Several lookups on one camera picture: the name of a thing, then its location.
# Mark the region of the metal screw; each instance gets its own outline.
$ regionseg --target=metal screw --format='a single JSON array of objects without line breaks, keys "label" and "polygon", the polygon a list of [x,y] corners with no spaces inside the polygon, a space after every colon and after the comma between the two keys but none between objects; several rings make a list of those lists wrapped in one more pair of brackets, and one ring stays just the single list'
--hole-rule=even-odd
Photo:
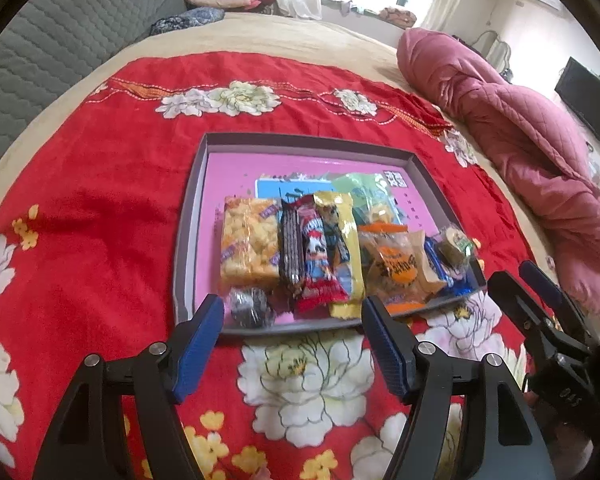
[{"label": "metal screw", "polygon": [[429,341],[423,341],[418,345],[418,350],[424,355],[432,355],[436,351],[436,346]]},{"label": "metal screw", "polygon": [[488,354],[487,362],[491,366],[500,366],[502,364],[502,357],[500,357],[498,354]]},{"label": "metal screw", "polygon": [[95,366],[100,362],[100,356],[97,354],[89,354],[84,358],[85,366]]},{"label": "metal screw", "polygon": [[165,345],[162,341],[158,341],[157,343],[152,343],[149,346],[149,354],[151,355],[162,355],[166,352],[167,345]]}]

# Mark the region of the red snack package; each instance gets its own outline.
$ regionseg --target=red snack package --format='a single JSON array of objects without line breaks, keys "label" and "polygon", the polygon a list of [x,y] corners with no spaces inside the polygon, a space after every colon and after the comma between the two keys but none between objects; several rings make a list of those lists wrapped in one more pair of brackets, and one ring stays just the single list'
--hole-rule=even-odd
[{"label": "red snack package", "polygon": [[296,303],[298,311],[306,312],[322,304],[347,301],[349,297],[329,265],[324,225],[316,211],[313,195],[299,198],[294,206],[298,208],[304,241],[304,289]]}]

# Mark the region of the gray quilted headboard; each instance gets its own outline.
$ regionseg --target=gray quilted headboard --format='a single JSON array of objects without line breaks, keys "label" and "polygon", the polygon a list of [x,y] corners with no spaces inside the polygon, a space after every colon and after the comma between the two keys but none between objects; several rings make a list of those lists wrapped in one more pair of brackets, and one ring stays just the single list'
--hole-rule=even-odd
[{"label": "gray quilted headboard", "polygon": [[0,158],[45,107],[183,0],[29,0],[0,34]]}]

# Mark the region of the television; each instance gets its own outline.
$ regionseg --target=television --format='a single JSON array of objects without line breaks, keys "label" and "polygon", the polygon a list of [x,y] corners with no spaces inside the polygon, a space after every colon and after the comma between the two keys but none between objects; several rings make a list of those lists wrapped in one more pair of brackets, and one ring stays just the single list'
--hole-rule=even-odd
[{"label": "television", "polygon": [[600,140],[600,78],[570,57],[555,91]]}]

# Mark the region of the pink folded blanket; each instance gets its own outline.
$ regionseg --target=pink folded blanket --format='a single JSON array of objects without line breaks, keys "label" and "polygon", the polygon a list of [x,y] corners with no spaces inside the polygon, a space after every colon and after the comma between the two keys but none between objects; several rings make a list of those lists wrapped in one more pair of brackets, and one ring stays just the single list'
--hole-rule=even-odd
[{"label": "pink folded blanket", "polygon": [[589,178],[586,144],[570,115],[539,93],[508,84],[441,32],[405,31],[397,56],[411,86],[466,123],[539,217],[554,245],[562,288],[600,313],[600,189]]},{"label": "pink folded blanket", "polygon": [[185,0],[188,4],[196,7],[216,7],[217,9],[234,9],[235,7],[247,7],[254,0]]}]

